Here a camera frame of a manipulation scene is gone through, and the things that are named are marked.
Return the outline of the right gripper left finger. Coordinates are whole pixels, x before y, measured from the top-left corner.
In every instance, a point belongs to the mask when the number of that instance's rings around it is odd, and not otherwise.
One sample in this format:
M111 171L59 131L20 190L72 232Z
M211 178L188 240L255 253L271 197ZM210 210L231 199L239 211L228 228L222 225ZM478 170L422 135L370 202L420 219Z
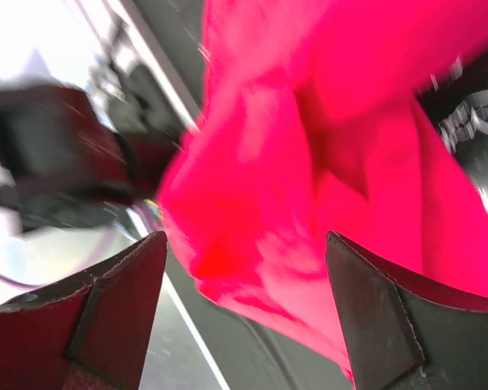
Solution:
M166 259L154 232L0 305L0 389L137 389Z

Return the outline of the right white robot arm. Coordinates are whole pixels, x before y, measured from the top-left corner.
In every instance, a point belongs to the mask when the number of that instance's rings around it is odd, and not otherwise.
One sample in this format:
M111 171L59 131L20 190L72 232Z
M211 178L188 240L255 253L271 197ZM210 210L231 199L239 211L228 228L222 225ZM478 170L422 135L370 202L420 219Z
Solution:
M165 135L102 126L85 94L0 90L0 209L24 228L79 228L126 206L175 151ZM146 239L0 307L0 389L135 389L172 237ZM488 298L409 271L334 230L323 284L357 389L488 389Z

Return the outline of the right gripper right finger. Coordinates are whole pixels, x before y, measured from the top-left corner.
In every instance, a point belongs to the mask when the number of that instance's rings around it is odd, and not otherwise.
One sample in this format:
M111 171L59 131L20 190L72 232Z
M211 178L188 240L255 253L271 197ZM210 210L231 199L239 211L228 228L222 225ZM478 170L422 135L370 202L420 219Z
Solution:
M488 389L488 298L327 235L326 262L358 389Z

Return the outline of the magenta pink towel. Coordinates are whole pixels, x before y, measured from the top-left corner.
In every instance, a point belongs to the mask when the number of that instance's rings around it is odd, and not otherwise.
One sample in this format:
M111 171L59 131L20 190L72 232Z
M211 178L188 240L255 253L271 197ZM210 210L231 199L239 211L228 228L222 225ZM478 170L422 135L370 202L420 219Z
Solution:
M488 298L488 215L416 100L488 46L488 1L208 1L202 44L159 201L203 296L345 374L328 232Z

